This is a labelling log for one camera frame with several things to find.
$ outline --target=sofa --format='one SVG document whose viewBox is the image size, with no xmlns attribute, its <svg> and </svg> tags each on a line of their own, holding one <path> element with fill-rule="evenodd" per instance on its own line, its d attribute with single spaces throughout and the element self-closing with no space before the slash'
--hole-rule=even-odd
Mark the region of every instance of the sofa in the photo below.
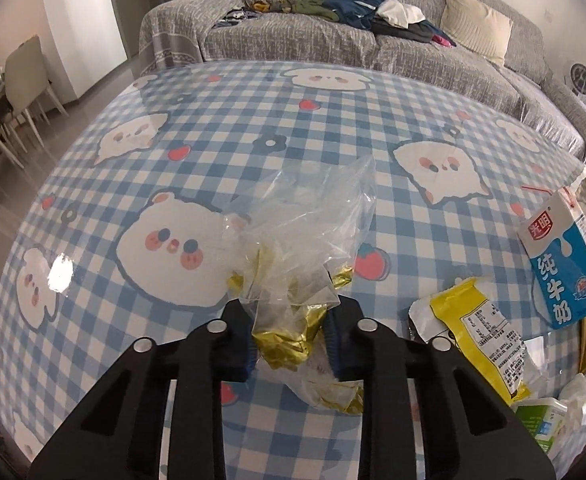
<svg viewBox="0 0 586 480">
<path fill-rule="evenodd" d="M 403 0 L 440 24 L 446 0 Z M 244 0 L 174 0 L 140 28 L 142 74 L 221 59 L 307 60 L 398 74 L 448 89 L 516 118 L 586 164 L 586 105 L 544 59 L 540 29 L 501 0 L 479 0 L 513 21 L 504 66 L 463 46 L 375 36 L 314 16 L 268 13 L 212 28 Z"/>
</svg>

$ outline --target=dining table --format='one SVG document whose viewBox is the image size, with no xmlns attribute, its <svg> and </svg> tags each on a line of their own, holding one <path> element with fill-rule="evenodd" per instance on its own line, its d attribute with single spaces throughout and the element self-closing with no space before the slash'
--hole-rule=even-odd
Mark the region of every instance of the dining table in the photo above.
<svg viewBox="0 0 586 480">
<path fill-rule="evenodd" d="M 586 199 L 582 162 L 513 117 L 397 75 L 206 62 L 122 91 L 16 233 L 0 279 L 0 420 L 28 459 L 136 338 L 178 340 L 219 316 L 224 247 L 211 240 L 243 186 L 300 161 L 368 155 L 375 214 L 340 293 L 408 338 L 414 301 L 482 276 L 523 339 L 539 338 L 538 393 L 556 396 L 578 371 L 578 324 L 545 319 L 516 230 L 553 190 Z M 312 408 L 263 367 L 221 399 L 229 478 L 356 478 L 361 416 Z M 419 439 L 415 452 L 423 478 Z M 166 457 L 163 444 L 161 478 Z M 566 460 L 554 460 L 559 473 Z"/>
</svg>

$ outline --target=milk carton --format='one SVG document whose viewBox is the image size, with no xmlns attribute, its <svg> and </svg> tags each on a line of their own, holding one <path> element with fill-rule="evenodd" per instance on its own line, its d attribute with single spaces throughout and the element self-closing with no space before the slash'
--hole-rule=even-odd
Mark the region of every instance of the milk carton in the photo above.
<svg viewBox="0 0 586 480">
<path fill-rule="evenodd" d="M 586 317 L 586 218 L 571 191 L 555 192 L 518 235 L 547 302 L 553 328 Z"/>
</svg>

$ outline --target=pile of clothes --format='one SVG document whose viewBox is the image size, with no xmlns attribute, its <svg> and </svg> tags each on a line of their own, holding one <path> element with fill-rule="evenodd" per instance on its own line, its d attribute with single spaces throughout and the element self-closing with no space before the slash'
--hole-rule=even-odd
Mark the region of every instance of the pile of clothes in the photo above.
<svg viewBox="0 0 586 480">
<path fill-rule="evenodd" d="M 425 18 L 419 7 L 401 0 L 324 0 L 322 5 L 334 11 L 340 23 L 373 34 L 456 46 L 444 31 Z"/>
<path fill-rule="evenodd" d="M 381 36 L 394 36 L 420 43 L 457 46 L 446 33 L 426 19 L 419 7 L 402 0 L 282 0 L 253 1 L 244 9 L 233 9 L 213 28 L 232 27 L 264 12 L 317 16 L 328 22 L 345 23 Z"/>
</svg>

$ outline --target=floor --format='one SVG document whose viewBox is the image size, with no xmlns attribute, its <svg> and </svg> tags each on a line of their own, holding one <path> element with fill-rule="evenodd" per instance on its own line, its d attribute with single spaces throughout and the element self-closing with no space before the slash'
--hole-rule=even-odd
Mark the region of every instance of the floor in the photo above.
<svg viewBox="0 0 586 480">
<path fill-rule="evenodd" d="M 27 154 L 18 152 L 26 167 L 26 174 L 15 168 L 4 156 L 0 159 L 0 187 L 6 192 L 6 195 L 0 193 L 0 227 L 4 231 L 4 234 L 0 232 L 0 276 L 14 233 L 28 212 L 39 187 L 89 123 L 133 82 L 135 61 L 134 59 L 116 68 L 78 101 L 65 105 L 69 117 L 54 110 L 48 114 L 51 126 L 43 121 L 36 123 L 49 153 L 39 144 L 36 149 L 33 142 L 37 141 L 28 126 L 19 127 L 18 133 L 28 149 Z"/>
</svg>

